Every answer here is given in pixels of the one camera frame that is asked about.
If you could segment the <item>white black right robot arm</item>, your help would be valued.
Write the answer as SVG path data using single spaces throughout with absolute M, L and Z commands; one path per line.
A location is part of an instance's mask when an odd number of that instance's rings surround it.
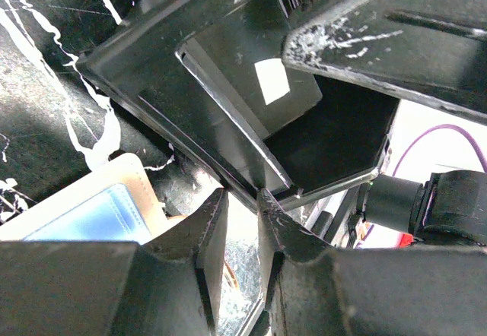
M 286 66 L 486 122 L 486 0 L 311 0 L 284 40 Z M 371 221 L 433 244 L 486 242 L 486 175 L 434 174 L 394 223 L 385 179 L 368 191 Z

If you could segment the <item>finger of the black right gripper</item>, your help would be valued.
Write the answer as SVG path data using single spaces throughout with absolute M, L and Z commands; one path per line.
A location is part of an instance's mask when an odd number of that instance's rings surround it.
M 485 124 L 486 0 L 307 0 L 282 60 Z

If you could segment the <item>beige leather card holder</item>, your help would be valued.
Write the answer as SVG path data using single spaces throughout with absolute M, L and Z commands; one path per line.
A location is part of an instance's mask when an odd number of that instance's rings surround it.
M 122 154 L 1 226 L 3 241 L 135 241 L 176 226 L 166 217 L 142 162 Z

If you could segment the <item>black VIP credit card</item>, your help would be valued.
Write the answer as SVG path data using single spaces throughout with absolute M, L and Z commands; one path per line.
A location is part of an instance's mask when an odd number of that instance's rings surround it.
M 280 52 L 287 31 L 277 7 L 245 5 L 179 49 L 186 68 L 227 97 L 261 139 L 303 116 L 322 98 L 310 74 L 283 65 Z

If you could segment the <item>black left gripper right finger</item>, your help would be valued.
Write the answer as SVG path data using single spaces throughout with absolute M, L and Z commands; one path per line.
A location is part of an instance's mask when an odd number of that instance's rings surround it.
M 274 335 L 484 335 L 486 252 L 341 249 L 257 195 L 259 262 Z

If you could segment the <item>black plastic card box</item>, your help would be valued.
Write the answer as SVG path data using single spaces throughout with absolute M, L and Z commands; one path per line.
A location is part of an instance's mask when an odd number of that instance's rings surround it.
M 306 1 L 136 0 L 115 34 L 77 66 L 249 206 L 267 189 L 285 208 L 296 208 L 377 175 L 398 99 L 300 71 L 315 79 L 320 102 L 261 139 L 227 97 L 186 68 L 179 49 L 245 5 L 283 13 L 288 23 L 283 44 L 291 12 Z

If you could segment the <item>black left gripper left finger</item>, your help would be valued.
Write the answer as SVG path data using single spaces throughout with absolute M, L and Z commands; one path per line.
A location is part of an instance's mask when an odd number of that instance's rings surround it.
M 216 189 L 152 241 L 1 244 L 3 335 L 214 335 L 228 223 Z

